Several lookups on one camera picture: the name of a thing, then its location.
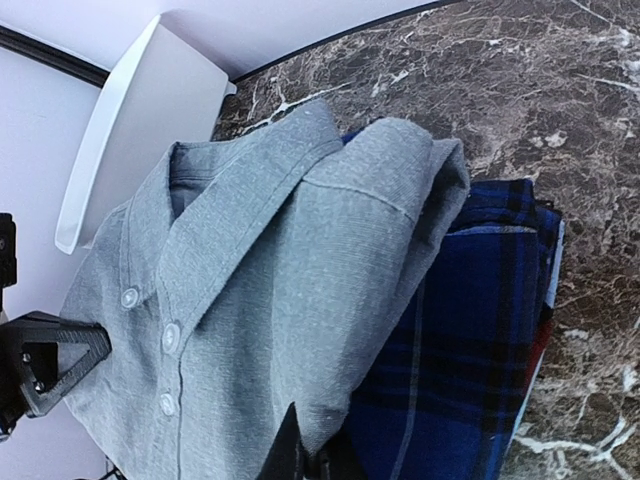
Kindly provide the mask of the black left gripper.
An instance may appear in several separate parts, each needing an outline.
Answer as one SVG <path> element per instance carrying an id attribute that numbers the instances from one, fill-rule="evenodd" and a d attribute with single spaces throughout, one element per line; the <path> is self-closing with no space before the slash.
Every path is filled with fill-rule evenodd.
<path id="1" fill-rule="evenodd" d="M 1 324 L 1 439 L 47 415 L 110 354 L 106 330 L 31 312 Z"/>

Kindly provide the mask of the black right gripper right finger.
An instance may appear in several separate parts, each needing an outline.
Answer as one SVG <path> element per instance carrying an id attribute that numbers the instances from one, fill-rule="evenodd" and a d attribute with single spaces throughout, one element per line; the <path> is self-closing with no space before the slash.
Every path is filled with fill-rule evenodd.
<path id="1" fill-rule="evenodd" d="M 365 478 L 365 470 L 347 434 L 336 434 L 309 461 L 307 478 L 322 480 L 363 480 Z"/>

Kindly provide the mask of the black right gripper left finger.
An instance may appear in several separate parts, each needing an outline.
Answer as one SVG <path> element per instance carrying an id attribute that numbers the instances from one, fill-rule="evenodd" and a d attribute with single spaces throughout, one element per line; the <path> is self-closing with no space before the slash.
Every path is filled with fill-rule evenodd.
<path id="1" fill-rule="evenodd" d="M 261 468 L 259 480 L 302 480 L 305 457 L 295 404 L 291 403 Z"/>

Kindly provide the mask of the blue plaid shirt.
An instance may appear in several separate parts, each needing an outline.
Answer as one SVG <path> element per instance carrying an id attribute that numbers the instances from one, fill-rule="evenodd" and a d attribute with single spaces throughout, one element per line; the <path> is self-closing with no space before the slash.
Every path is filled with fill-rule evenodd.
<path id="1" fill-rule="evenodd" d="M 364 479 L 494 479 L 525 396 L 561 214 L 527 179 L 471 182 L 457 141 L 379 122 L 345 140 L 375 205 L 356 218 L 358 284 L 340 434 Z"/>

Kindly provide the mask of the grey long sleeve shirt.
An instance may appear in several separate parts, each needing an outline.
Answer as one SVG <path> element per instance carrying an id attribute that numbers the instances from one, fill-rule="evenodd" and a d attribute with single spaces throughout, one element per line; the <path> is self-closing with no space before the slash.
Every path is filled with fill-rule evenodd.
<path id="1" fill-rule="evenodd" d="M 285 412 L 317 452 L 469 192 L 462 143 L 325 101 L 176 143 L 100 226 L 61 310 L 112 351 L 67 396 L 129 479 L 253 479 Z"/>

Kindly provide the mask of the black red shirt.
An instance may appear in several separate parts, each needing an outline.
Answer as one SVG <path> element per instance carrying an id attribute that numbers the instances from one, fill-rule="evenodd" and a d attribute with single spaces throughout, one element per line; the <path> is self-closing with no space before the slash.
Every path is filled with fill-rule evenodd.
<path id="1" fill-rule="evenodd" d="M 529 355 L 529 362 L 525 376 L 525 388 L 534 382 L 536 368 L 546 350 L 553 330 L 553 308 L 546 302 L 542 304 L 536 335 Z"/>

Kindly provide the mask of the light blue shirt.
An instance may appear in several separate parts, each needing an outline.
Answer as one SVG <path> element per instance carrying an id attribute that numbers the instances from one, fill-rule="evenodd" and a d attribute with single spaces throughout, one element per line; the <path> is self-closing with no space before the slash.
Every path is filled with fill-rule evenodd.
<path id="1" fill-rule="evenodd" d="M 565 222 L 561 220 L 558 227 L 558 235 L 557 235 L 556 244 L 553 250 L 553 256 L 551 257 L 550 275 L 549 275 L 549 280 L 547 282 L 545 297 L 543 300 L 543 303 L 546 302 L 550 307 L 553 308 L 553 313 L 554 313 L 555 300 L 556 300 L 556 294 L 557 294 L 557 288 L 558 288 L 559 276 L 560 276 L 560 268 L 562 263 L 563 250 L 564 250 L 564 236 L 565 236 Z M 541 368 L 543 357 L 544 357 L 544 354 L 539 362 L 538 367 L 536 368 L 536 371 L 535 371 L 536 376 L 534 377 L 534 382 L 525 391 L 525 396 L 513 427 L 512 436 L 515 436 L 522 422 L 523 416 L 527 408 L 528 401 L 530 399 L 530 396 L 533 390 L 536 377 Z"/>

